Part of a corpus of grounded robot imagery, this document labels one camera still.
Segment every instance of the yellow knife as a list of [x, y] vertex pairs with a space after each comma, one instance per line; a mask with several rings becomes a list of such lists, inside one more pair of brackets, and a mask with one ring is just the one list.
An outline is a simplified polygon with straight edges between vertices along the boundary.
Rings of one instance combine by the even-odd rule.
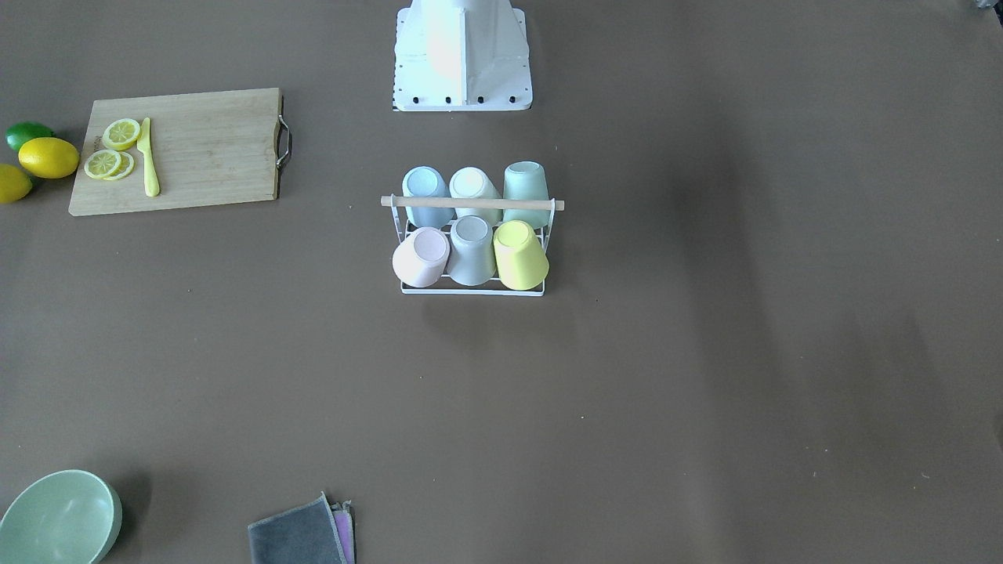
[[139, 139], [135, 142], [135, 147], [142, 154], [142, 186], [146, 189], [146, 196], [152, 198], [160, 193], [160, 181], [156, 180], [153, 150], [149, 147], [149, 117], [143, 117], [139, 124]]

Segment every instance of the white cup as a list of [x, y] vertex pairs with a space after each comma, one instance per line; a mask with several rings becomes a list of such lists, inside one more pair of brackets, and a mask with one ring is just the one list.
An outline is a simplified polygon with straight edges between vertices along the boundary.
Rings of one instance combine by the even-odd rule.
[[[449, 195], [453, 198], [483, 198], [496, 200], [500, 198], [498, 191], [490, 179], [480, 169], [466, 167], [456, 171], [449, 180]], [[493, 226], [501, 221], [501, 210], [484, 210], [476, 208], [456, 208], [456, 217], [477, 216]]]
[[449, 259], [449, 240], [433, 227], [419, 227], [393, 252], [393, 273], [415, 288], [434, 284]]

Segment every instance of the cup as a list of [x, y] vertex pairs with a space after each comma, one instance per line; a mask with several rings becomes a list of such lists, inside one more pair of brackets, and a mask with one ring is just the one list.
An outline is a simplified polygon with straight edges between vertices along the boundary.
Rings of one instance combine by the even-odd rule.
[[[456, 174], [449, 179], [449, 195], [453, 198], [500, 198], [498, 191], [491, 184], [490, 179], [480, 169], [466, 167], [456, 171]], [[501, 210], [486, 210], [475, 208], [456, 208], [456, 217], [477, 216], [487, 222], [487, 225], [501, 221]]]
[[[509, 165], [505, 170], [506, 200], [550, 200], [547, 177], [539, 163], [523, 161]], [[540, 229], [550, 221], [546, 210], [506, 210], [501, 221], [522, 220], [533, 229]]]
[[551, 263], [530, 224], [505, 222], [494, 231], [498, 279], [513, 290], [536, 288], [547, 278]]
[[[404, 196], [418, 198], [448, 198], [449, 189], [442, 180], [442, 175], [431, 167], [415, 167], [404, 175], [401, 183]], [[416, 208], [405, 207], [407, 220], [414, 227], [431, 227], [441, 229], [452, 220], [452, 208]]]
[[477, 216], [463, 216], [449, 232], [449, 260], [445, 273], [456, 283], [479, 286], [494, 276], [491, 226]]
[[393, 273], [401, 282], [415, 288], [434, 284], [449, 258], [449, 240], [432, 227], [419, 227], [393, 252]]

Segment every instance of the cloth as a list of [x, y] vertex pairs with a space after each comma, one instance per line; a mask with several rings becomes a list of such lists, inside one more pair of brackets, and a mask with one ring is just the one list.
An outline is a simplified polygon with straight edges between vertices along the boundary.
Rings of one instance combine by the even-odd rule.
[[323, 493], [312, 503], [248, 525], [248, 537], [253, 564], [349, 564]]
[[341, 542], [341, 550], [345, 553], [345, 560], [348, 564], [355, 564], [355, 524], [352, 523], [351, 510], [351, 500], [331, 506], [334, 524], [338, 528], [338, 541]]

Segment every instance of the wooden dowel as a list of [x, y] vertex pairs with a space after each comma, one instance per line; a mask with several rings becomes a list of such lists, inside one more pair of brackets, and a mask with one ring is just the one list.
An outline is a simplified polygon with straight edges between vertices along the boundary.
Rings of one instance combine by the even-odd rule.
[[[379, 203], [389, 208], [390, 197], [383, 196]], [[479, 198], [415, 198], [412, 196], [394, 196], [393, 206], [403, 208], [479, 208], [482, 210], [543, 210], [550, 211], [550, 200], [488, 200]], [[554, 209], [564, 211], [564, 200], [555, 200]]]

